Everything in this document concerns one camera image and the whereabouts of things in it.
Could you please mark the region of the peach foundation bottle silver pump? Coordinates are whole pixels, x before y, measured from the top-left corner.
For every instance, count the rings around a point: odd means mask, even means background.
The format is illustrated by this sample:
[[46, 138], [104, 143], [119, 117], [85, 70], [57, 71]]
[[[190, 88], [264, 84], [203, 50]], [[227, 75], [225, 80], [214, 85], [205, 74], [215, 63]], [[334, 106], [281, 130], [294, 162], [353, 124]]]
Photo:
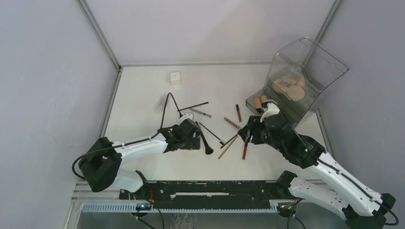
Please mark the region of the peach foundation bottle silver pump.
[[265, 100], [267, 100], [267, 96], [266, 95], [262, 95], [260, 97], [261, 102], [264, 102]]

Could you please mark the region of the beige foundation bottle black cap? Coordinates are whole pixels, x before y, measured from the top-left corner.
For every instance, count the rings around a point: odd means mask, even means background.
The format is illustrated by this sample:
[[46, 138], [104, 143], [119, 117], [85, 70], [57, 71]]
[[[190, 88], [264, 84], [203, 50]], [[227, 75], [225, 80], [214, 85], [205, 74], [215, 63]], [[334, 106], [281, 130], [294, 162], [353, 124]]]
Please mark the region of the beige foundation bottle black cap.
[[254, 104], [255, 104], [255, 110], [257, 112], [261, 112], [262, 110], [262, 105], [261, 105], [261, 98], [260, 97], [256, 97], [254, 99]]

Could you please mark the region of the round beige sponge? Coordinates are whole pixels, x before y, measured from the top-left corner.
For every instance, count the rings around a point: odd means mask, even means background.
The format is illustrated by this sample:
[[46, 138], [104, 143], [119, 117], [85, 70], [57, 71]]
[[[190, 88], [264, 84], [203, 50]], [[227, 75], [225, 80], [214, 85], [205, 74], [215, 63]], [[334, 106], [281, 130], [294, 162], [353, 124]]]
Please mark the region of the round beige sponge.
[[287, 89], [287, 95], [292, 101], [300, 101], [306, 94], [303, 88], [293, 85]]

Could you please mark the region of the beige beauty blender sponge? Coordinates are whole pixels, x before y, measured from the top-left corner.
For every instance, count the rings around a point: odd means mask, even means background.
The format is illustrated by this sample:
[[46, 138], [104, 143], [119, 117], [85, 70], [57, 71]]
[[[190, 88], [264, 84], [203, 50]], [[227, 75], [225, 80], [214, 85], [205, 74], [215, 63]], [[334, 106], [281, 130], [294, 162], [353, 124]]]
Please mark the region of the beige beauty blender sponge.
[[296, 86], [303, 88], [306, 85], [306, 80], [305, 78], [300, 78], [296, 82]]

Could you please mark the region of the white cube box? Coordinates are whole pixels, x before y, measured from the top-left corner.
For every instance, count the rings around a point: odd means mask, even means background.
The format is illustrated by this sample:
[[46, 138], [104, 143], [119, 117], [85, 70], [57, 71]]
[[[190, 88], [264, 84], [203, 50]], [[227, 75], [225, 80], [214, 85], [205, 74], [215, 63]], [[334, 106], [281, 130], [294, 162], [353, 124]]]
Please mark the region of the white cube box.
[[180, 85], [181, 84], [181, 73], [172, 72], [170, 73], [171, 85]]

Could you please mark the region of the clear acrylic makeup organizer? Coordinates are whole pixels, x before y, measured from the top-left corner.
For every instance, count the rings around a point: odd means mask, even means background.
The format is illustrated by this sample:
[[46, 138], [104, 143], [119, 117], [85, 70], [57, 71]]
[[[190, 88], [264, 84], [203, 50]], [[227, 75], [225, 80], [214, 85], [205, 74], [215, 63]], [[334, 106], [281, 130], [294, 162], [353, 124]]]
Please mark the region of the clear acrylic makeup organizer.
[[[332, 90], [332, 84], [349, 71], [349, 66], [323, 49], [318, 42], [302, 37], [281, 48], [272, 58], [263, 88], [246, 99], [246, 107], [258, 115], [254, 99], [266, 95], [274, 100], [286, 115], [293, 127], [296, 127], [307, 112], [315, 112]], [[298, 80], [305, 78], [303, 87], [305, 97], [292, 101], [287, 92], [276, 93], [273, 90], [277, 79]]]

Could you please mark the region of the clear plastic bottle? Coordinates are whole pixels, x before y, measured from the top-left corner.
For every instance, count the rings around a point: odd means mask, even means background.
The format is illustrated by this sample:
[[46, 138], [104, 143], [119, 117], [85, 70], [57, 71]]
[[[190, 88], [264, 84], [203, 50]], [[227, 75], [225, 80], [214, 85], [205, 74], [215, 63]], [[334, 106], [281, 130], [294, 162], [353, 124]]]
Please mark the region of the clear plastic bottle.
[[161, 100], [160, 102], [158, 102], [158, 104], [155, 106], [154, 112], [157, 114], [160, 114], [163, 112], [164, 110], [164, 106], [165, 106], [165, 101]]

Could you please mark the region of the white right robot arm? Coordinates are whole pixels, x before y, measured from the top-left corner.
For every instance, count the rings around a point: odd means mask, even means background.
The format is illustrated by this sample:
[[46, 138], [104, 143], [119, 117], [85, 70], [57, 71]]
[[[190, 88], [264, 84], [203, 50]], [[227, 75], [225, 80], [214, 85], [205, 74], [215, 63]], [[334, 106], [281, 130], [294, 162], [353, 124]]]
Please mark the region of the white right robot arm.
[[250, 116], [238, 131], [246, 144], [266, 144], [290, 163], [317, 175], [330, 188], [319, 187], [297, 174], [284, 171], [277, 179], [276, 192], [281, 198], [294, 196], [333, 212], [351, 229], [382, 229], [388, 226], [385, 215], [391, 214], [396, 199], [364, 185], [344, 169], [315, 139], [295, 131], [282, 112], [269, 116]]

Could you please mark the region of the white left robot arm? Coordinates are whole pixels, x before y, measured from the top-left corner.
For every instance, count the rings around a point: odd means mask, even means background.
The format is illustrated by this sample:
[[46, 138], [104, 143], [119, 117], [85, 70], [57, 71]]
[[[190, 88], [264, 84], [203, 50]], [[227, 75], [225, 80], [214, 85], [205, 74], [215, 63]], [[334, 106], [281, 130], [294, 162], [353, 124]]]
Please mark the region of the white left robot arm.
[[72, 166], [78, 166], [82, 173], [80, 178], [88, 183], [93, 192], [118, 187], [143, 199], [149, 194], [147, 180], [141, 172], [126, 170], [124, 165], [145, 156], [194, 150], [199, 136], [198, 124], [186, 118], [178, 125], [162, 127], [151, 136], [129, 143], [111, 142], [107, 137], [102, 137]]

